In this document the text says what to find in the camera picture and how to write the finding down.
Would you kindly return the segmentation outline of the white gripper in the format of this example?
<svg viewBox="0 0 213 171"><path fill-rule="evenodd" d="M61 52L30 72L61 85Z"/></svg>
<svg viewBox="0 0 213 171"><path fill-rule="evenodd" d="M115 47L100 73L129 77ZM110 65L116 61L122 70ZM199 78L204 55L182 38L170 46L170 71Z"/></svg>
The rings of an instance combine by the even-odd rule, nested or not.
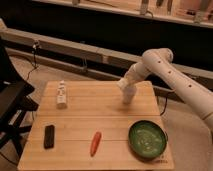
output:
<svg viewBox="0 0 213 171"><path fill-rule="evenodd" d="M135 84L141 80L142 77L135 70L135 67L131 66L125 75L117 82L117 85L122 91L127 91L128 89L133 89Z"/></svg>

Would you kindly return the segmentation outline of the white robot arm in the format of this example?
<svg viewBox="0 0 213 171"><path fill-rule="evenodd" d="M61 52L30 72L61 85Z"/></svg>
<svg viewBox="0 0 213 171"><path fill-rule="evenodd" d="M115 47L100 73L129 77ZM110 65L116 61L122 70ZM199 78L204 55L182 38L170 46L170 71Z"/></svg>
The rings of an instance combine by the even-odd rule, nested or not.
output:
<svg viewBox="0 0 213 171"><path fill-rule="evenodd" d="M213 92L172 66L173 52L169 48L146 50L141 60L133 64L118 81L123 101L130 103L136 93L135 84L150 74L160 77L213 132Z"/></svg>

